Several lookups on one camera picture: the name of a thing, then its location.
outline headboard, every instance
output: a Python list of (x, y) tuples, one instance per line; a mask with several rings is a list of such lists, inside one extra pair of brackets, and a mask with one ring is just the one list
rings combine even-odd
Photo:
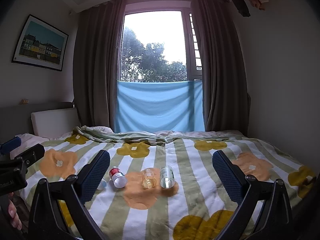
[(51, 102), (0, 108), (0, 143), (12, 139), (17, 134), (34, 134), (31, 113), (72, 107), (71, 102)]

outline curtain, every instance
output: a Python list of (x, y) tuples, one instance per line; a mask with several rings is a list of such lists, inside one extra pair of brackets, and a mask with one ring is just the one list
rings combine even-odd
[(205, 130), (247, 135), (247, 83), (233, 21), (216, 0), (192, 0), (191, 11), (202, 62)]
[(124, 0), (113, 0), (80, 15), (73, 90), (82, 125), (114, 129), (124, 10)]
[(204, 131), (202, 82), (118, 81), (115, 132)]

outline finger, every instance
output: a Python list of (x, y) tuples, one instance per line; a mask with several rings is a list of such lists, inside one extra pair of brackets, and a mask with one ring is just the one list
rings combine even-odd
[(18, 226), (17, 226), (17, 229), (18, 229), (18, 230), (21, 230), (21, 228), (22, 228), (22, 223), (21, 223), (21, 221), (19, 220), (19, 224), (18, 224)]
[(19, 225), (19, 222), (20, 222), (19, 216), (18, 216), (18, 214), (16, 214), (16, 216), (14, 217), (14, 219), (11, 220), (11, 225), (12, 225), (14, 228), (16, 228), (16, 227)]
[(14, 218), (16, 216), (16, 213), (17, 213), (17, 209), (14, 206), (14, 204), (11, 202), (11, 200), (9, 200), (8, 213), (9, 213), (11, 218)]

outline wall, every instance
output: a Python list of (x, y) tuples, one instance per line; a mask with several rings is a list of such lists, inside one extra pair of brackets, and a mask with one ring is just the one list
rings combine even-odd
[[(61, 0), (16, 0), (0, 25), (0, 107), (72, 101), (72, 62), (78, 15)], [(16, 42), (29, 14), (69, 34), (62, 72), (11, 63)]]
[(252, 97), (249, 136), (272, 143), (320, 171), (320, 23), (305, 0), (230, 5)]

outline blue gripper pad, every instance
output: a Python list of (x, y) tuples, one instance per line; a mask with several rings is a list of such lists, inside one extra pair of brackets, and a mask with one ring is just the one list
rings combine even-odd
[(90, 201), (110, 165), (110, 154), (100, 150), (91, 163), (85, 165), (78, 174), (75, 191), (84, 204)]
[(21, 145), (20, 137), (14, 137), (10, 141), (7, 141), (3, 144), (0, 144), (0, 155), (9, 154), (15, 148), (18, 148)]
[(216, 151), (212, 155), (212, 166), (217, 172), (230, 199), (239, 205), (249, 188), (245, 174), (237, 165), (232, 164), (221, 150)]

